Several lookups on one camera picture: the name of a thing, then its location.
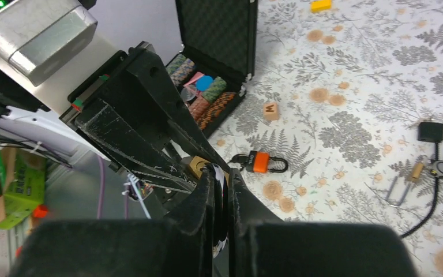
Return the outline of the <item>wooden letter cube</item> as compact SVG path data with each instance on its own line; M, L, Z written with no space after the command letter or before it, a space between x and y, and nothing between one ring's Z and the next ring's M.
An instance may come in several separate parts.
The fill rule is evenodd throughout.
M277 121L280 118L279 105L276 102L263 105L263 116L267 121Z

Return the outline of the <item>black poker chip case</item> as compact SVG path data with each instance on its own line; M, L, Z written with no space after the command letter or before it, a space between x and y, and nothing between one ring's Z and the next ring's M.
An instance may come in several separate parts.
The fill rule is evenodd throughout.
M176 1L182 54L195 70L224 81L195 121L210 137L246 97L255 72L257 1Z

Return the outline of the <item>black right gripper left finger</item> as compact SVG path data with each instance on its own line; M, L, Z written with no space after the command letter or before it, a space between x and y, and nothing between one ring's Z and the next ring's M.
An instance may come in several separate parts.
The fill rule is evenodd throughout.
M11 276L211 276L216 172L154 220L55 220L26 239Z

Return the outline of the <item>yellow block near case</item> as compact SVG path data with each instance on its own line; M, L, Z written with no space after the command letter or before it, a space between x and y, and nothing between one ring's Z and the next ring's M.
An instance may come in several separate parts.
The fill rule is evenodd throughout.
M332 0L317 0L310 4L310 11L312 13L318 13L332 8Z

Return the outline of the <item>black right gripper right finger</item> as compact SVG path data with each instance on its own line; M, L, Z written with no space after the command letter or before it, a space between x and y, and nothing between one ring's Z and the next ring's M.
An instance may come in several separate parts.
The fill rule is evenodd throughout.
M285 222L230 170L231 276L417 276L399 236L379 224Z

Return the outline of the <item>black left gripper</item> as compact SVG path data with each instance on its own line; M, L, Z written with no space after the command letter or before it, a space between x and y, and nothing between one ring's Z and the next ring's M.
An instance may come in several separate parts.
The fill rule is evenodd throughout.
M123 119L115 109L102 100L84 108L96 91L119 71L127 59L133 59L127 71L134 75L153 100L148 115L187 154L202 157L229 172L230 167L214 150L197 126L181 99L161 58L153 45L141 42L128 53L119 50L80 84L67 100L69 108L59 117L67 126L77 126L88 138L99 145L112 160L140 180L160 188L190 193L195 184L180 165L162 150L146 141Z

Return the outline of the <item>large brass padlock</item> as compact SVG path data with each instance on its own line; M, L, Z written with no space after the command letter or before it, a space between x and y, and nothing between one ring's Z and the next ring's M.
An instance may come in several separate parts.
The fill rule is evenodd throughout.
M206 165L216 166L224 175L225 180L229 181L229 174L224 171L218 164L210 163L204 158L199 156L187 156L181 159L181 163L185 166L186 170L196 179L199 180L202 175L202 169Z

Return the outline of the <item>small orange black padlock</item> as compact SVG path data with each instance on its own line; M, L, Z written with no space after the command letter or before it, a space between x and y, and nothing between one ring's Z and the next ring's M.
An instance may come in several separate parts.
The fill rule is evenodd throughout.
M289 164L285 159L270 156L269 153L259 151L250 151L247 155L236 154L229 162L240 164L240 170L260 174L284 173L289 168Z

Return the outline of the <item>small brass padlock keys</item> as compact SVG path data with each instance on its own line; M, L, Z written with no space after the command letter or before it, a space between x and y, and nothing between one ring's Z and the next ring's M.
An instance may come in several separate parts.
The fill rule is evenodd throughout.
M398 181L398 177L395 177L389 187L389 190L384 198L384 200L390 205L391 207L399 207L403 204L408 192L410 191L413 184L418 183L421 174L423 171L427 170L429 174L438 179L443 179L443 160L437 160L434 162L431 162L430 165L426 165L425 162L419 162L417 163L414 168L412 169L410 175L405 179L404 183L406 185L406 188L404 189L403 194L401 195L401 198L399 200L393 202L390 200L390 196L395 188L395 185Z

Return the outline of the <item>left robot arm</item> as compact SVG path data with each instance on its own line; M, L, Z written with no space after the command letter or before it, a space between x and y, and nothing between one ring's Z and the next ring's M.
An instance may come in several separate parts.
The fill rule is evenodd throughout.
M39 86L0 57L0 128L72 166L71 151L88 148L148 184L190 193L199 176L165 147L191 157L227 162L210 145L148 42L127 51L101 37Z

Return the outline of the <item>floral table cloth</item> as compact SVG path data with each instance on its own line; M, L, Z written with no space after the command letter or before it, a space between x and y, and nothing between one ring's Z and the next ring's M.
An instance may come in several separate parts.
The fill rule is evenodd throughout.
M263 105L280 118L267 121ZM288 160L282 174L243 177L287 221L378 223L403 234L428 213L423 171L434 145L423 121L443 123L443 1L259 1L256 73L246 99L211 136L226 159L251 150ZM443 142L440 145L443 159Z

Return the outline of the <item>green cardboard box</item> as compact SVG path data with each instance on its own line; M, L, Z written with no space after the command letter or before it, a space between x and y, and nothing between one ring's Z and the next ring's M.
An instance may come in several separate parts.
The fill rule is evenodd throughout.
M0 229L9 230L44 203L46 158L18 148L0 150Z

